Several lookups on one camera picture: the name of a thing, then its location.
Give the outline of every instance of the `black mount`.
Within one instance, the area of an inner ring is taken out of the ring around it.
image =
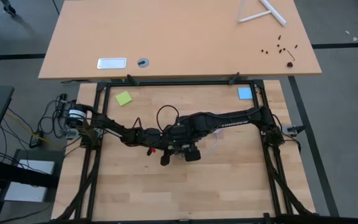
[[[263,106],[266,106],[269,108],[269,103],[267,101],[267,97],[265,94],[263,81],[261,80],[241,80],[238,79],[239,73],[236,74],[235,78],[232,80],[232,84],[234,82],[236,84],[248,84],[250,85],[254,105],[256,107],[259,107],[259,102],[257,99],[257,94],[261,94]],[[184,81],[147,81],[147,82],[136,82],[130,75],[128,76],[128,82],[113,82],[113,83],[103,83],[103,87],[99,86],[96,91],[95,101],[94,101],[94,108],[98,108],[99,106],[99,100],[101,96],[101,91],[104,91],[104,102],[103,102],[103,109],[101,114],[106,114],[107,108],[108,108],[108,102],[109,102],[109,91],[110,88],[115,86],[161,86],[161,85],[227,85],[227,81],[205,81],[205,82],[199,82],[199,81],[193,81],[193,80],[184,80]],[[270,193],[272,196],[272,203],[275,210],[275,218],[271,218],[268,213],[263,214],[263,218],[240,218],[240,219],[225,219],[225,220],[185,220],[186,223],[337,223],[337,224],[347,224],[347,223],[358,223],[358,219],[350,219],[350,218],[339,218],[339,217],[321,217],[317,214],[309,212],[302,204],[296,199],[294,194],[291,192],[291,190],[287,187],[286,181],[285,181],[285,174],[282,166],[282,160],[280,157],[280,150],[278,148],[277,144],[271,145],[269,144],[268,135],[261,131],[260,134],[262,146],[263,146],[263,152],[265,157],[265,165],[267,168],[267,174],[268,174],[268,180],[269,180],[269,186],[270,186]],[[88,166],[90,163],[90,150],[91,148],[97,148],[95,160],[94,160],[94,166],[92,167],[91,172],[89,175],[88,173]],[[273,151],[273,156],[277,165],[277,169],[274,168],[272,164],[272,160],[270,158],[270,150]],[[76,194],[74,200],[72,203],[67,207],[65,212],[58,217],[56,220],[52,220],[51,223],[97,223],[90,221],[92,219],[93,214],[93,205],[94,205],[94,198],[96,195],[96,184],[97,184],[97,177],[98,177],[98,169],[99,169],[99,163],[100,163],[100,156],[101,156],[101,148],[99,145],[92,145],[88,144],[86,145],[86,154],[83,164],[83,172],[81,175],[81,184],[80,189],[78,193]],[[280,186],[283,192],[283,198],[285,202],[285,210],[287,213],[282,213],[282,209],[280,208],[280,204],[278,202],[278,192],[277,187]],[[81,206],[82,206],[82,199],[83,195],[86,192],[86,189],[91,186],[91,190],[89,193],[89,202],[88,202],[88,209],[86,213],[86,218],[80,218],[81,217]],[[296,210],[300,215],[294,215],[292,207],[295,207]],[[68,220],[75,210],[75,221]],[[130,223],[161,223],[161,224],[167,224],[167,223],[183,223],[184,220],[156,220],[156,221],[113,221],[113,222],[103,222],[103,223],[121,223],[121,224],[130,224]]]

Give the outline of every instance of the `light wood desk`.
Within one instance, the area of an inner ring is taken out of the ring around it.
[[[290,124],[280,82],[264,83],[272,112],[283,124]],[[146,128],[157,127],[155,115],[166,104],[176,106],[181,115],[199,111],[227,113],[253,107],[251,100],[238,99],[240,86],[113,87],[108,116],[130,127],[139,116]],[[96,84],[82,84],[78,103],[93,105],[95,89]],[[120,107],[115,95],[123,91],[128,91],[133,100]],[[175,116],[173,110],[162,110],[161,125],[172,123]],[[209,135],[196,143],[201,151],[200,161],[185,162],[172,157],[171,164],[163,167],[160,151],[148,157],[146,148],[127,147],[115,136],[105,135],[93,220],[255,218],[265,212],[274,215],[259,130],[251,124],[225,128],[219,133],[216,150],[205,156],[203,153],[215,142],[215,137]],[[286,142],[280,149],[289,188],[307,209],[314,211],[296,144]],[[85,150],[79,148],[65,158],[52,218],[58,217],[76,194],[84,154]],[[278,192],[284,208],[281,191]]]
[[[286,27],[272,15],[238,24],[240,0],[65,1],[39,78],[321,74],[293,0],[270,3]],[[247,0],[242,15],[263,11],[259,0]],[[127,65],[98,70],[99,58],[126,58]],[[140,68],[140,58],[149,66]]]

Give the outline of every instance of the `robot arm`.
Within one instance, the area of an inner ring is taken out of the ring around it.
[[[91,126],[86,121],[88,111],[93,114]],[[163,130],[159,130],[157,128],[143,129],[142,127],[125,128],[90,106],[77,104],[69,111],[66,123],[69,127],[76,128],[92,144],[96,144],[98,141],[98,133],[95,129],[103,129],[119,137],[121,142],[127,146],[148,147],[148,155],[153,149],[162,150],[164,151],[161,158],[163,166],[169,164],[172,154],[184,153],[188,162],[201,159],[195,143],[220,128],[254,124],[263,135],[266,135],[267,143],[281,145],[284,142],[271,111],[264,106],[225,114],[199,112],[180,116],[176,119],[175,124],[167,125]]]

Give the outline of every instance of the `desk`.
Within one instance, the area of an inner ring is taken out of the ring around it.
[[[264,84],[272,112],[282,123],[290,124],[280,82],[268,80]],[[166,104],[176,106],[182,115],[253,107],[252,100],[238,99],[237,87],[241,86],[113,87],[107,114],[125,126],[132,126],[140,116],[143,127],[156,127],[156,112]],[[78,103],[93,105],[95,91],[96,84],[82,84]],[[123,91],[128,91],[133,101],[120,107],[114,97]],[[161,125],[171,123],[175,116],[173,110],[162,110]],[[223,129],[218,136],[218,148],[208,156],[203,157],[203,152],[215,144],[214,136],[196,143],[200,161],[172,157],[171,164],[162,167],[160,152],[147,157],[146,148],[127,147],[115,136],[105,135],[93,220],[254,218],[264,212],[274,214],[258,129],[253,125],[235,126]],[[67,151],[77,146],[73,144]],[[289,188],[307,209],[314,211],[296,144],[286,142],[280,149]],[[85,150],[79,148],[65,158],[52,218],[58,217],[76,194],[84,154]]]
[[[240,0],[65,1],[39,78],[321,74],[293,0],[270,3],[286,27],[272,15],[238,24]],[[247,0],[242,15],[263,11],[258,0]],[[283,48],[295,58],[293,68]],[[98,70],[99,58],[126,58],[127,65]],[[140,68],[140,58],[149,66]]]

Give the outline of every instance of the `black clamp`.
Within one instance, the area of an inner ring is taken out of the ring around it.
[[[127,79],[129,82],[131,82],[132,84],[134,84],[135,86],[139,86],[140,82],[136,81],[134,77],[132,77],[132,75],[128,74],[127,75]]]
[[[237,72],[234,77],[229,81],[229,85],[233,85],[240,77],[240,72]]]
[[[106,82],[99,82],[96,85],[96,91],[102,91],[107,86]]]
[[[272,219],[268,213],[264,213],[265,224],[272,224]]]
[[[303,130],[305,130],[304,125],[283,125],[283,133],[291,137],[296,137],[296,135],[301,133]]]

